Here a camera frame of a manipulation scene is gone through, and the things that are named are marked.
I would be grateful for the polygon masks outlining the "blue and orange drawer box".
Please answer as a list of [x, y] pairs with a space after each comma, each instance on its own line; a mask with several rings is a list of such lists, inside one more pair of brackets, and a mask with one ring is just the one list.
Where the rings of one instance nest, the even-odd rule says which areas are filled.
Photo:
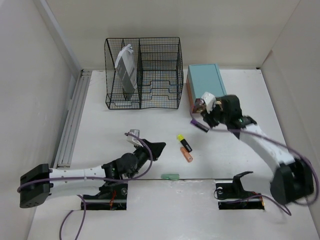
[[200, 113], [203, 110], [202, 106], [200, 106], [200, 99], [205, 92], [211, 93], [216, 97], [222, 97], [227, 94], [220, 67], [217, 63], [189, 65], [186, 87], [190, 110], [193, 114]]

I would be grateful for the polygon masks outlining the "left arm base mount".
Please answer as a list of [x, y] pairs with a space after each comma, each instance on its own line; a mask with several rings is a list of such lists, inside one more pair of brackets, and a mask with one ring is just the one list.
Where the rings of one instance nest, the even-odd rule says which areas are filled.
[[125, 211], [127, 209], [128, 184], [103, 185], [96, 195], [83, 195], [86, 209], [90, 211]]

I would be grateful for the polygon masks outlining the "purple highlighter marker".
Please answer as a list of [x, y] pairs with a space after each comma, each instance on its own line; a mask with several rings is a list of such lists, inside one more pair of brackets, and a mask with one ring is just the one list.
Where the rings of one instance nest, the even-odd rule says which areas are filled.
[[196, 119], [192, 119], [190, 121], [190, 123], [195, 126], [196, 128], [202, 130], [203, 132], [207, 133], [209, 131], [209, 129], [203, 125], [202, 123], [198, 122]]

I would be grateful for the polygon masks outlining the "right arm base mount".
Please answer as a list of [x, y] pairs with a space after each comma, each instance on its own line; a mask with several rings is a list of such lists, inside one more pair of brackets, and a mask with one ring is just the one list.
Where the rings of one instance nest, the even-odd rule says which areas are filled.
[[264, 201], [260, 193], [243, 188], [241, 178], [252, 174], [245, 171], [233, 178], [215, 181], [214, 197], [218, 200], [219, 210], [264, 210]]

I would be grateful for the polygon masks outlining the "yellow highlighter marker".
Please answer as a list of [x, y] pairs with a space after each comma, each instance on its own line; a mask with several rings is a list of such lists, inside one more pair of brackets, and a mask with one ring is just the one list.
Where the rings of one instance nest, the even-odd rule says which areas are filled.
[[192, 151], [191, 146], [189, 145], [189, 143], [187, 142], [187, 140], [185, 139], [185, 137], [182, 134], [178, 134], [177, 139], [182, 144], [182, 146], [186, 149], [186, 151], [188, 153], [190, 153]]

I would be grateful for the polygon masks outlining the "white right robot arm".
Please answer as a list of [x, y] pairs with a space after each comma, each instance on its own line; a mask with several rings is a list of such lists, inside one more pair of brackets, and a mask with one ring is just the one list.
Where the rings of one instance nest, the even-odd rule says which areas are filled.
[[252, 117], [243, 115], [236, 95], [216, 97], [205, 92], [201, 101], [205, 106], [201, 116], [210, 129], [225, 125], [269, 166], [273, 172], [270, 193], [275, 201], [281, 205], [297, 204], [299, 199], [314, 195], [314, 199], [305, 202], [308, 206], [318, 200], [320, 183], [311, 162], [294, 149], [267, 137]]

